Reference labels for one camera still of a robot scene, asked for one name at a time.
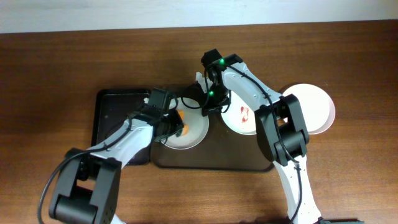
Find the orange green sponge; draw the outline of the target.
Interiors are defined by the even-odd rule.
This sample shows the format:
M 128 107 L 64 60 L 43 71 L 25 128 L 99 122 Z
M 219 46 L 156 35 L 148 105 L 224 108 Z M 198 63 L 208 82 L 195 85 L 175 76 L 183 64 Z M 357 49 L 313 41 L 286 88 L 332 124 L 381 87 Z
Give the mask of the orange green sponge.
M 189 125 L 185 123 L 185 113 L 183 110 L 177 110 L 182 122 L 183 128 L 176 134 L 176 137 L 185 136 L 189 132 Z

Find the grey plate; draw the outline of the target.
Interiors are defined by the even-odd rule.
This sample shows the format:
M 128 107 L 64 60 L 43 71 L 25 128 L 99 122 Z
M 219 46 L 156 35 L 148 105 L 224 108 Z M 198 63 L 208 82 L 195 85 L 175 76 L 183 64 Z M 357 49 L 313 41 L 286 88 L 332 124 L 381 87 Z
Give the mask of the grey plate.
M 161 140 L 162 144 L 176 150 L 190 149 L 204 140 L 209 129 L 209 118 L 201 114 L 200 109 L 187 108 L 178 98 L 177 111 L 182 114 L 184 128 L 178 136 L 174 134 Z

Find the cream plate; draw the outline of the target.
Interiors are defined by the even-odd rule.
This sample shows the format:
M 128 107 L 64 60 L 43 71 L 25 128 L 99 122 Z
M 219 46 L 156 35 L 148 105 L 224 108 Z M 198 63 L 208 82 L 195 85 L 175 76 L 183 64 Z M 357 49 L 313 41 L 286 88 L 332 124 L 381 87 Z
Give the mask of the cream plate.
M 225 113 L 221 113 L 222 120 L 229 129 L 242 135 L 255 135 L 256 124 L 254 112 L 237 95 L 231 92 L 231 104 Z

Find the pink plate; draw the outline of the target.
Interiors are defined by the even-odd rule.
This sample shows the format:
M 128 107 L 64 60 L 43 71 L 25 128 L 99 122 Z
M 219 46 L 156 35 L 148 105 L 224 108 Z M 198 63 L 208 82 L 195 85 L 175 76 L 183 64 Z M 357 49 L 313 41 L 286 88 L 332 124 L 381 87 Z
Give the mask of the pink plate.
M 295 95 L 303 113 L 309 134 L 320 134 L 331 127 L 335 120 L 336 109 L 329 94 L 318 86 L 300 83 L 288 87 L 283 96 Z

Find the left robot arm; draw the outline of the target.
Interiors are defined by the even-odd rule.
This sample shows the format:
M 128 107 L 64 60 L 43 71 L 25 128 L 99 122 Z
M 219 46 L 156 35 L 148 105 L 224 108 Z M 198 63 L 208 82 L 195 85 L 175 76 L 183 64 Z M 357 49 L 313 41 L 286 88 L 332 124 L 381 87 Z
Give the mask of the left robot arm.
M 121 223 L 116 215 L 121 171 L 138 152 L 183 129 L 176 108 L 143 107 L 110 137 L 87 150 L 70 149 L 54 170 L 49 217 L 62 223 Z

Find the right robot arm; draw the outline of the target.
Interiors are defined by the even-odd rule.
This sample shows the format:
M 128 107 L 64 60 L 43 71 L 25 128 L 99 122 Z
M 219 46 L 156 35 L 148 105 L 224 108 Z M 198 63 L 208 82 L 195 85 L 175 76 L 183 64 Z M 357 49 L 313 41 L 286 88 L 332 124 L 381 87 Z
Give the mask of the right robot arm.
M 298 98 L 271 90 L 248 69 L 236 54 L 222 56 L 216 49 L 205 52 L 206 100 L 202 115 L 218 113 L 237 94 L 254 112 L 257 145 L 276 168 L 290 223 L 321 223 L 307 172 L 309 133 Z

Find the large brown tray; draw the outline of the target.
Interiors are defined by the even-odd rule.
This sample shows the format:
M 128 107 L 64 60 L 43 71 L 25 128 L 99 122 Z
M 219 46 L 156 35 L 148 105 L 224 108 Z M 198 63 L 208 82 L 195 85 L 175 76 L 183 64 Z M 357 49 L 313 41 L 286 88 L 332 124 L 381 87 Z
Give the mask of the large brown tray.
M 240 170 L 269 172 L 274 168 L 262 154 L 255 135 L 243 135 L 227 127 L 220 114 L 211 114 L 204 139 L 190 149 L 172 149 L 154 143 L 150 160 L 161 168 Z

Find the small black tray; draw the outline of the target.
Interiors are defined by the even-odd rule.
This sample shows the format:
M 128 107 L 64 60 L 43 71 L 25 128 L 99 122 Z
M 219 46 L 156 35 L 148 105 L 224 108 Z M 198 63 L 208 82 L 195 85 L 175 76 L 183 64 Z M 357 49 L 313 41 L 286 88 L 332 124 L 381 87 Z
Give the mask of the small black tray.
M 141 109 L 149 97 L 150 90 L 147 89 L 99 91 L 96 96 L 91 145 L 103 142 L 122 126 L 127 126 L 127 115 Z M 130 161 L 123 161 L 127 166 L 145 165 L 150 162 L 152 130 L 153 128 L 144 121 L 133 121 L 127 140 L 121 144 L 121 147 L 132 147 L 127 155 L 134 154 Z

